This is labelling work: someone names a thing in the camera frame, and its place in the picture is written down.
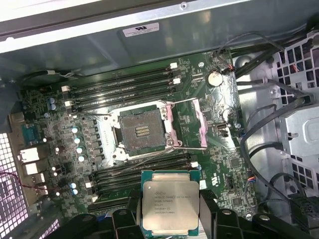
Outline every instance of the cpu processor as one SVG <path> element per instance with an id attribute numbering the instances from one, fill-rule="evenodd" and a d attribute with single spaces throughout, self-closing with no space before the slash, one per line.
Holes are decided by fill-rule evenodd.
<path id="1" fill-rule="evenodd" d="M 198 170 L 142 171 L 142 192 L 146 237 L 198 235 Z"/>

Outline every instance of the ram slot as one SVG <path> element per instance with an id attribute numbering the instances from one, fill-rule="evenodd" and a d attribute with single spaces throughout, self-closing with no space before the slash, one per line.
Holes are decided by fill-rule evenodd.
<path id="1" fill-rule="evenodd" d="M 126 206 L 128 202 L 129 202 L 129 198 L 120 198 L 120 199 L 115 199 L 111 201 L 94 203 L 88 206 L 88 212 L 92 213 L 96 211 L 106 210 L 109 208 L 122 207 L 122 206 Z"/>
<path id="2" fill-rule="evenodd" d="M 140 167 L 136 167 L 135 169 L 132 169 L 132 170 L 139 170 L 139 168 L 141 167 L 144 167 L 144 166 L 147 166 L 147 165 L 153 165 L 153 164 L 156 164 L 156 163 L 160 163 L 160 162 L 165 162 L 165 161 L 170 161 L 170 160 L 174 160 L 174 161 L 177 161 L 177 160 L 180 160 L 180 159 L 183 159 L 183 160 L 189 160 L 190 159 L 190 155 L 188 153 L 185 153 L 185 154 L 178 154 L 178 155 L 163 155 L 161 156 L 160 158 L 156 158 L 156 159 L 153 159 L 153 160 L 150 160 L 150 161 L 147 161 L 145 162 L 144 164 L 142 164 Z M 97 176 L 99 174 L 112 174 L 116 171 L 121 171 L 123 169 L 126 169 L 126 168 L 129 168 L 131 167 L 133 164 L 136 164 L 136 163 L 140 163 L 139 161 L 135 161 L 135 162 L 132 162 L 132 163 L 128 163 L 127 165 L 122 165 L 122 166 L 117 166 L 117 167 L 111 167 L 111 168 L 106 168 L 106 169 L 101 169 L 99 171 L 95 171 L 92 173 L 92 176 Z"/>
<path id="3" fill-rule="evenodd" d="M 115 90 L 120 90 L 123 88 L 128 88 L 128 87 L 137 87 L 141 86 L 144 84 L 151 84 L 151 83 L 157 83 L 157 82 L 171 82 L 173 79 L 172 78 L 165 78 L 163 76 L 158 76 L 158 77 L 153 77 L 153 78 L 147 78 L 143 79 L 141 81 L 125 81 L 125 82 L 117 82 L 115 84 L 106 84 L 102 85 L 99 88 L 96 89 L 89 89 L 87 91 L 79 92 L 73 94 L 74 98 L 80 99 L 80 98 L 86 98 L 86 97 L 94 97 L 94 95 L 97 95 L 98 93 L 103 93 L 103 92 L 109 92 L 109 91 L 115 91 Z"/>
<path id="4" fill-rule="evenodd" d="M 81 89 L 98 87 L 98 86 L 104 85 L 105 83 L 114 82 L 114 81 L 118 81 L 118 80 L 121 80 L 121 81 L 122 80 L 129 80 L 129 79 L 134 80 L 134 79 L 139 79 L 139 78 L 143 78 L 143 77 L 155 76 L 155 75 L 158 75 L 158 74 L 171 75 L 170 72 L 167 71 L 167 68 L 155 69 L 155 70 L 150 70 L 150 71 L 145 71 L 145 72 L 125 75 L 125 76 L 113 77 L 113 78 L 102 80 L 102 81 L 99 81 L 99 82 L 96 82 L 96 83 L 84 84 L 84 85 L 78 86 L 76 88 L 76 91 L 81 90 Z"/>
<path id="5" fill-rule="evenodd" d="M 86 98 L 86 99 L 77 99 L 76 102 L 79 102 L 79 104 L 91 104 L 94 102 L 98 102 L 98 101 L 104 101 L 104 100 L 110 100 L 113 98 L 118 98 L 118 97 L 125 97 L 125 96 L 129 96 L 131 94 L 136 93 L 136 91 L 150 91 L 150 90 L 156 90 L 156 89 L 162 89 L 164 87 L 169 87 L 168 82 L 162 82 L 160 84 L 154 84 L 154 85 L 150 85 L 147 87 L 143 87 L 143 88 L 135 88 L 135 89 L 127 89 L 127 90 L 122 90 L 120 92 L 113 92 L 104 96 L 100 96 L 100 97 L 96 97 L 93 99 L 90 98 Z"/>
<path id="6" fill-rule="evenodd" d="M 105 103 L 100 103 L 100 104 L 94 104 L 90 106 L 85 106 L 85 107 L 80 107 L 80 106 L 75 106 L 75 112 L 86 112 L 86 111 L 92 111 L 104 107 L 109 107 L 109 106 L 116 106 L 116 105 L 121 105 L 121 104 L 128 104 L 128 103 L 134 103 L 135 101 L 138 101 L 141 98 L 147 98 L 148 100 L 151 98 L 156 98 L 158 96 L 163 96 L 163 95 L 168 95 L 171 93 L 176 92 L 176 88 L 169 88 L 162 90 L 160 92 L 150 92 L 148 94 L 144 94 L 144 92 L 140 93 L 135 93 L 131 97 L 126 97 L 126 98 L 121 98 L 121 99 L 116 99 L 114 101 L 109 101 Z"/>

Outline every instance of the black cable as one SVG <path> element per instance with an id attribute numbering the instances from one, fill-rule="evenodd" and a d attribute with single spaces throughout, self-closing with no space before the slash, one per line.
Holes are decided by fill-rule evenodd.
<path id="1" fill-rule="evenodd" d="M 254 149 L 249 154 L 249 157 L 252 158 L 256 153 L 258 153 L 259 151 L 266 149 L 266 148 L 275 148 L 276 150 L 283 150 L 283 145 L 279 142 L 272 142 L 272 143 L 263 144 L 263 145 L 257 147 L 256 149 Z"/>
<path id="2" fill-rule="evenodd" d="M 303 195 L 304 197 L 306 197 L 305 192 L 304 192 L 304 189 L 303 189 L 303 187 L 301 186 L 301 183 L 298 181 L 297 178 L 295 178 L 293 175 L 291 175 L 291 174 L 289 174 L 289 173 L 277 173 L 277 174 L 275 174 L 275 175 L 270 179 L 269 183 L 270 183 L 271 185 L 275 185 L 275 183 L 277 182 L 277 180 L 278 180 L 280 177 L 282 177 L 282 176 L 289 177 L 291 180 L 293 180 L 294 183 L 296 184 L 296 186 L 297 186 L 297 188 L 298 188 L 300 194 Z M 268 188 L 268 192 L 267 192 L 267 195 L 266 195 L 266 197 L 265 197 L 265 200 L 270 199 L 271 194 L 272 194 L 272 190 L 271 190 L 270 188 Z"/>
<path id="3" fill-rule="evenodd" d="M 246 134 L 242 137 L 242 140 L 240 141 L 240 151 L 242 153 L 242 157 L 244 158 L 245 162 L 247 165 L 250 167 L 250 169 L 253 171 L 254 175 L 259 178 L 260 181 L 262 181 L 266 186 L 268 186 L 270 189 L 275 191 L 283 200 L 289 201 L 289 199 L 282 193 L 280 192 L 277 188 L 275 188 L 273 185 L 271 185 L 255 168 L 253 163 L 250 161 L 249 153 L 246 150 L 246 141 L 247 139 L 252 136 L 255 132 L 257 132 L 259 129 L 261 129 L 263 126 L 268 124 L 269 122 L 273 121 L 274 119 L 289 113 L 293 111 L 295 108 L 301 106 L 304 103 L 304 99 L 298 98 L 295 101 L 289 103 L 285 107 L 282 107 L 278 109 L 277 111 L 273 112 L 272 114 L 268 115 L 261 121 L 259 121 L 257 124 L 252 126 L 250 130 L 246 132 Z"/>

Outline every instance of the label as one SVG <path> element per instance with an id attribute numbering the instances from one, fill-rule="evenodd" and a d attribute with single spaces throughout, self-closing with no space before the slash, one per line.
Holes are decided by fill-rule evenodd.
<path id="1" fill-rule="evenodd" d="M 202 189 L 206 189 L 207 186 L 206 186 L 206 181 L 205 180 L 200 180 L 199 181 L 199 189 L 202 190 Z"/>
<path id="2" fill-rule="evenodd" d="M 130 36 L 137 36 L 137 35 L 153 32 L 153 31 L 159 31 L 159 30 L 160 30 L 160 25 L 158 22 L 156 22 L 156 23 L 124 29 L 123 33 L 125 37 L 130 37 Z"/>

